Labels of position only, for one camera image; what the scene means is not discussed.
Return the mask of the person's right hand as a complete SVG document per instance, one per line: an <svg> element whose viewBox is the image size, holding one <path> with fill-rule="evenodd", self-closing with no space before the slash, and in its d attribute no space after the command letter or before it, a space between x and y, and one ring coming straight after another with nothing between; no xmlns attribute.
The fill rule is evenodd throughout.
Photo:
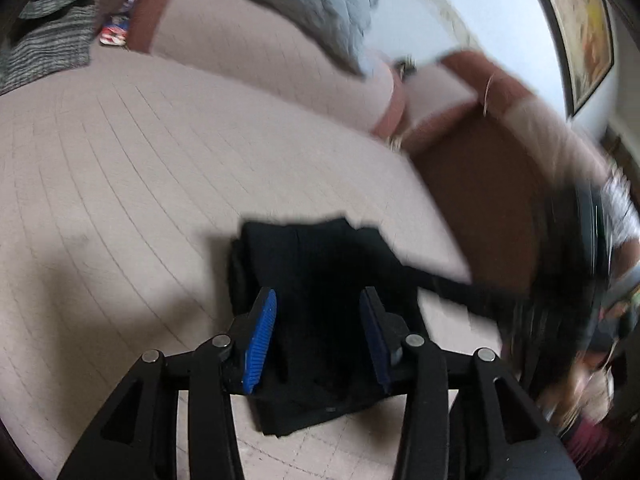
<svg viewBox="0 0 640 480"><path fill-rule="evenodd" d="M608 416L614 396L614 379L608 369L612 354L612 350L582 352L570 370L541 393L536 404L558 434L581 420L598 424Z"/></svg>

